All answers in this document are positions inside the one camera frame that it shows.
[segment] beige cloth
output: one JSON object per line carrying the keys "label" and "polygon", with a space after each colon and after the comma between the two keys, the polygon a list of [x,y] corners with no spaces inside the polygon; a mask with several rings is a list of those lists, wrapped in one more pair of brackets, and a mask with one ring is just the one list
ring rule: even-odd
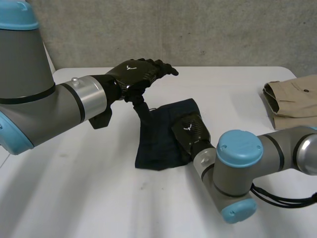
{"label": "beige cloth", "polygon": [[317,75],[270,82],[263,93],[275,129],[317,126]]}

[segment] black stripe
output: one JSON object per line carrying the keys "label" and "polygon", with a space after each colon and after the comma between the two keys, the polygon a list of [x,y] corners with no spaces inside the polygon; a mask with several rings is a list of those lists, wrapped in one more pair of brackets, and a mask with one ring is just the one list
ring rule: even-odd
{"label": "black stripe", "polygon": [[80,97],[78,96],[76,91],[68,84],[61,83],[60,85],[64,86],[73,95],[74,99],[76,100],[78,108],[79,108],[79,113],[80,113],[80,123],[82,123],[85,120],[85,108],[82,101],[80,100]]}
{"label": "black stripe", "polygon": [[270,141],[272,141],[273,145],[276,147],[278,155],[279,155],[279,168],[278,171],[283,170],[284,164],[285,164],[285,157],[283,154],[283,151],[281,149],[281,147],[279,146],[279,144],[277,143],[277,141],[270,135],[263,135],[265,136],[267,139],[269,139]]}
{"label": "black stripe", "polygon": [[201,176],[201,179],[203,180],[204,179],[204,176],[205,174],[211,170],[212,168],[214,167],[214,163],[212,165],[209,165],[207,168],[205,168],[205,170],[202,172],[202,176]]}
{"label": "black stripe", "polygon": [[0,104],[22,104],[22,103],[30,103],[34,102],[43,98],[46,98],[47,96],[51,95],[53,92],[55,92],[55,83],[54,85],[49,88],[48,90],[34,94],[31,96],[26,96],[26,97],[20,97],[20,98],[0,98]]}
{"label": "black stripe", "polygon": [[298,149],[300,147],[300,145],[302,144],[302,142],[310,135],[314,135],[315,133],[310,133],[310,134],[307,134],[307,135],[304,135],[302,138],[300,138],[300,140],[297,142],[297,144],[295,145],[294,147],[294,151],[293,151],[293,164],[295,166],[296,169],[299,169],[298,165],[297,165],[297,152],[298,152]]}
{"label": "black stripe", "polygon": [[220,192],[222,195],[225,195],[225,196],[227,196],[227,197],[243,197],[243,196],[247,195],[248,192],[249,192],[249,191],[248,191],[248,192],[246,192],[246,193],[244,193],[244,194],[241,194],[241,195],[232,195],[232,194],[229,194],[229,193],[226,193],[226,192],[222,191],[220,188],[218,188],[218,187],[216,186],[215,183],[213,183],[213,185],[214,185],[214,187],[217,189],[218,192]]}

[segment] white tabletop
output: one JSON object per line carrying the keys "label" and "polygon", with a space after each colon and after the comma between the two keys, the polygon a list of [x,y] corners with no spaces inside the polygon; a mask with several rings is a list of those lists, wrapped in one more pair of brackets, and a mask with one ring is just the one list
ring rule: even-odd
{"label": "white tabletop", "polygon": [[[228,130],[259,135],[272,125],[259,96],[268,81],[295,78],[281,67],[178,67],[147,89],[150,108],[193,98],[212,143]],[[109,68],[66,68],[56,83]],[[317,206],[281,209],[257,200],[251,218],[226,224],[192,164],[161,172],[134,168],[140,122],[131,104],[112,105],[107,128],[88,122],[0,169],[2,238],[316,237]],[[285,197],[308,197],[317,177],[288,170],[255,180]]]}

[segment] gray robot arm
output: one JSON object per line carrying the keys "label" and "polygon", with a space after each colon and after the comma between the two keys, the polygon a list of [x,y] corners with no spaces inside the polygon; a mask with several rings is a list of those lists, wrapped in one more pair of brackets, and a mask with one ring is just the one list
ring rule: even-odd
{"label": "gray robot arm", "polygon": [[39,24],[30,4],[0,1],[0,144],[11,154],[28,149],[89,120],[108,126],[111,104],[132,102],[139,116],[149,109],[142,94],[166,74],[160,60],[127,60],[104,75],[55,85]]}
{"label": "gray robot arm", "polygon": [[[181,129],[187,127],[184,123],[192,125],[191,132]],[[206,127],[200,117],[186,116],[172,130],[182,148],[192,155],[196,171],[228,223],[255,213],[257,204],[250,195],[253,179],[287,169],[317,175],[316,128],[295,127],[258,137],[232,130],[220,137],[216,148],[209,138],[202,137]]]}

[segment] concrete wall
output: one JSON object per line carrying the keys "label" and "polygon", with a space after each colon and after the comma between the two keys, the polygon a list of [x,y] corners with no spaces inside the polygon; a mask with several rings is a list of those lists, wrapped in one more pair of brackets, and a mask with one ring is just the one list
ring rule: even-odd
{"label": "concrete wall", "polygon": [[30,0],[56,68],[283,66],[317,73],[317,0]]}

